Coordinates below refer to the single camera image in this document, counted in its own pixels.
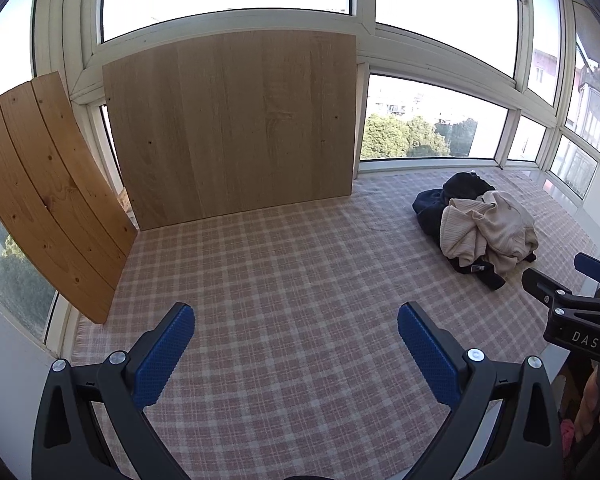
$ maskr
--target pink object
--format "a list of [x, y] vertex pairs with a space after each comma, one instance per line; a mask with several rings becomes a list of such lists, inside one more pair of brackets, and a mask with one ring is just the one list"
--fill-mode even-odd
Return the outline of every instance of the pink object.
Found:
[[576, 435], [576, 428], [568, 418], [560, 424], [560, 434], [562, 435], [562, 458], [566, 458], [571, 450], [573, 437]]

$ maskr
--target pink plaid cloth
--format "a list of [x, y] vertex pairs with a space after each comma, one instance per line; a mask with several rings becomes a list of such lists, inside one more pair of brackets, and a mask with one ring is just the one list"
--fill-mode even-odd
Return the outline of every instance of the pink plaid cloth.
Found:
[[[142, 232], [109, 320], [81, 321], [72, 362], [130, 348], [185, 301], [195, 336], [145, 413], [192, 478], [388, 478], [413, 465], [447, 413], [398, 335], [398, 307], [418, 301], [465, 348], [520, 362], [546, 345], [546, 309], [522, 290], [522, 271], [578, 290], [573, 256], [593, 250], [523, 173], [480, 171], [525, 205], [540, 241], [537, 261], [490, 292], [452, 269], [411, 209], [454, 173], [364, 176], [351, 197]], [[103, 431], [133, 476], [108, 421]]]

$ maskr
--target beige sweater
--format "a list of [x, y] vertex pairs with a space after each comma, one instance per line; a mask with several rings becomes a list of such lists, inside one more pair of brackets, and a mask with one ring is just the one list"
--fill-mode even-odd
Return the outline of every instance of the beige sweater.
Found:
[[442, 213], [440, 249], [461, 267], [486, 256], [505, 274], [537, 248], [533, 217], [505, 191], [487, 191], [478, 200], [452, 198]]

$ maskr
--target wooden board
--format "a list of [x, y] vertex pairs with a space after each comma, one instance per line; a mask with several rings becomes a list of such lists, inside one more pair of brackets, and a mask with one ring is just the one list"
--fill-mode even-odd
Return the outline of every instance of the wooden board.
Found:
[[0, 220], [70, 303], [94, 322], [107, 319], [114, 289], [80, 254], [45, 207], [11, 143], [1, 110]]
[[104, 178], [75, 122], [58, 72], [35, 78], [33, 91], [40, 113], [56, 150], [87, 204], [120, 251], [128, 256], [137, 231], [126, 214], [120, 214], [118, 200]]
[[0, 108], [18, 158], [46, 209], [80, 254], [116, 288], [126, 256], [75, 185], [49, 136], [31, 83], [2, 94]]
[[216, 34], [133, 54], [103, 74], [141, 229], [351, 193], [354, 36]]

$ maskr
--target metal bolt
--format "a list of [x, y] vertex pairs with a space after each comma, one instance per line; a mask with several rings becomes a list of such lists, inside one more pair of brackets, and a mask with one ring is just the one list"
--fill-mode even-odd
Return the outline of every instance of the metal bolt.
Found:
[[55, 372], [61, 372], [62, 370], [64, 370], [65, 366], [66, 363], [64, 362], [64, 359], [58, 359], [57, 361], [54, 361], [54, 363], [51, 365], [51, 369]]
[[542, 366], [542, 361], [539, 357], [536, 357], [535, 355], [532, 355], [529, 359], [526, 360], [526, 362], [529, 363], [529, 366], [531, 366], [532, 368], [539, 368]]
[[467, 352], [467, 355], [469, 356], [469, 359], [471, 359], [471, 361], [480, 362], [484, 359], [484, 353], [482, 352], [482, 350], [478, 350], [477, 348], [471, 348]]
[[126, 354], [124, 352], [113, 352], [113, 354], [111, 354], [109, 356], [109, 362], [112, 365], [119, 365], [120, 363], [125, 362], [126, 359]]

